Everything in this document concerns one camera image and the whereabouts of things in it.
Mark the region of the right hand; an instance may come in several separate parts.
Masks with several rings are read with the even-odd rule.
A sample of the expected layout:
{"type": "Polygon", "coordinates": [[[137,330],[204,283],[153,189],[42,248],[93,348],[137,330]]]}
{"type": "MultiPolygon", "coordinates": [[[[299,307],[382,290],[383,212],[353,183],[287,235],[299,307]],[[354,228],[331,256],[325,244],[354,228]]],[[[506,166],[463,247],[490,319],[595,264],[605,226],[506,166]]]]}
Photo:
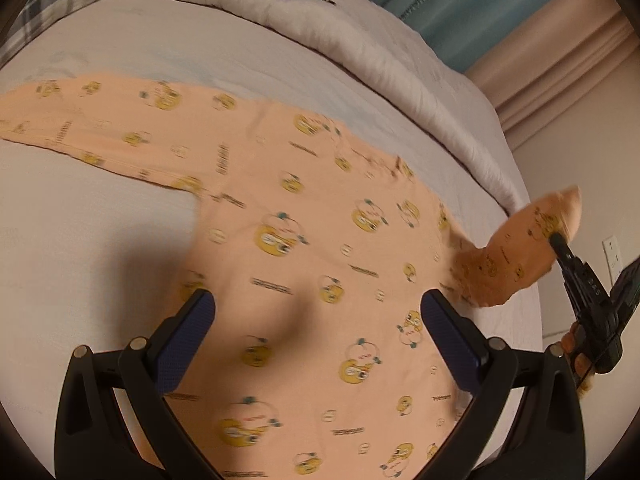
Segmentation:
{"type": "Polygon", "coordinates": [[[577,351],[576,335],[580,329],[580,324],[574,322],[570,330],[563,335],[560,340],[564,356],[570,362],[570,366],[578,376],[579,386],[576,387],[579,400],[582,400],[592,389],[594,371],[591,362],[583,354],[577,351]]]}

